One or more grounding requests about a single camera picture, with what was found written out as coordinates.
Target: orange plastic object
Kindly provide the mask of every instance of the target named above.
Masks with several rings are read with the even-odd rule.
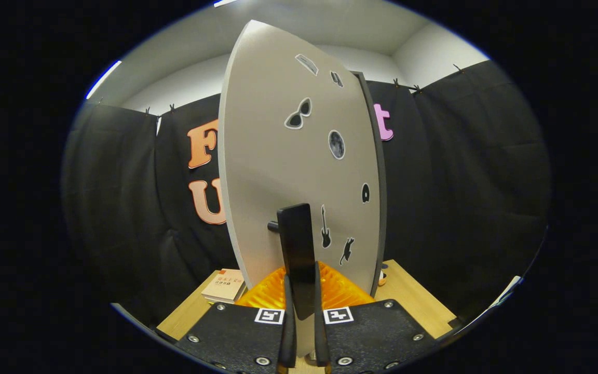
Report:
[[[235,305],[253,308],[285,309],[285,267],[275,270],[244,293]]]
[[[375,302],[372,296],[359,288],[336,269],[320,262],[322,282],[322,308],[351,307]]]
[[[333,309],[375,302],[368,293],[352,283],[336,269],[320,264],[322,308]],[[245,293],[235,305],[253,308],[285,309],[285,267],[278,268]]]

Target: white wall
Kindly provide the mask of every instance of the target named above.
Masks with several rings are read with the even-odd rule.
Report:
[[[403,73],[392,57],[348,47],[317,47],[340,59],[347,69],[363,72],[368,81],[393,83],[393,79],[398,78],[399,84],[407,85]],[[229,57],[227,54],[181,69],[147,86],[121,106],[140,112],[151,107],[149,113],[160,115],[169,111],[170,104],[178,108],[221,93]]]
[[[435,23],[417,31],[392,57],[409,86],[419,87],[455,73],[454,64],[463,69],[489,60],[460,36]]]
[[[347,70],[361,71],[366,81],[393,83],[398,78],[399,85],[407,85],[405,77],[392,57],[368,50],[335,45],[317,45],[319,49],[339,59]]]
[[[221,93],[230,54],[199,62],[151,83],[121,106],[160,116],[189,102]]]

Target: letter cutout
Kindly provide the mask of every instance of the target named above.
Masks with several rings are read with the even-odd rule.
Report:
[[[216,131],[218,131],[218,119],[193,128],[186,134],[191,139],[191,159],[188,162],[190,169],[195,169],[211,161],[211,154],[207,154],[205,147],[209,147],[209,151],[214,150]]]
[[[218,204],[220,211],[212,213],[207,206],[207,183],[204,180],[195,180],[188,184],[188,189],[193,193],[193,204],[197,216],[204,222],[211,225],[222,225],[225,223],[225,210],[223,209],[223,198],[221,198],[221,178],[216,178],[211,182],[218,193]]]
[[[383,111],[380,104],[373,105],[375,108],[375,115],[377,116],[377,126],[380,129],[380,138],[382,141],[393,138],[393,130],[387,130],[387,126],[384,123],[385,118],[389,118],[389,112]]]

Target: wooden table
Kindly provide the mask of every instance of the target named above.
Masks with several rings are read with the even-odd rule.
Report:
[[[449,322],[456,319],[456,315],[449,311],[442,303],[430,294],[412,275],[409,275],[396,261],[384,261],[389,267],[383,272],[387,274],[386,284],[378,287],[375,300],[394,299],[422,325],[433,338],[439,338],[451,331]],[[201,295],[207,284],[218,274],[214,271],[206,281],[193,291],[161,324],[157,329],[179,340],[193,327],[207,312],[210,305]],[[306,363],[303,357],[297,357],[296,367],[289,370],[290,374],[324,373],[324,368],[314,367]]]

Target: moon sticker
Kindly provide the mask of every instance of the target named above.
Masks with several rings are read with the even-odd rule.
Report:
[[[336,159],[343,159],[345,156],[345,141],[337,130],[329,132],[329,149]]]

